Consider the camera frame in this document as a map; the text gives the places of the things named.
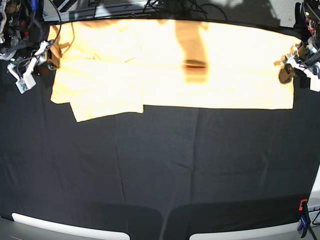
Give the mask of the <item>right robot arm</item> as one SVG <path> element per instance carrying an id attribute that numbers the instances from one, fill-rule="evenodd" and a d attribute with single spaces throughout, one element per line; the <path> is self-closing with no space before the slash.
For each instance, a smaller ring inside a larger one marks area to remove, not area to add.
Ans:
<path id="1" fill-rule="evenodd" d="M 36 85 L 34 74 L 59 68 L 53 53 L 57 37 L 48 39 L 44 1 L 2 0 L 0 2 L 0 59 L 16 79 L 21 94 Z"/>

